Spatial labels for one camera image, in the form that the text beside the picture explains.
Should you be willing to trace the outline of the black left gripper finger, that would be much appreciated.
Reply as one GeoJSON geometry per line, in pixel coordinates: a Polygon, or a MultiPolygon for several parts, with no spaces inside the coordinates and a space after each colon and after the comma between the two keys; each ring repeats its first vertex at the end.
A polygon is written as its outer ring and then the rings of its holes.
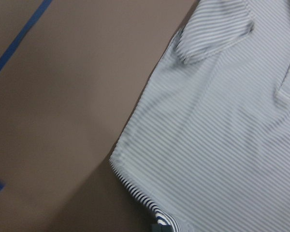
{"type": "Polygon", "coordinates": [[[169,226],[168,225],[160,225],[160,224],[152,224],[151,231],[152,232],[168,232],[169,226]]]}

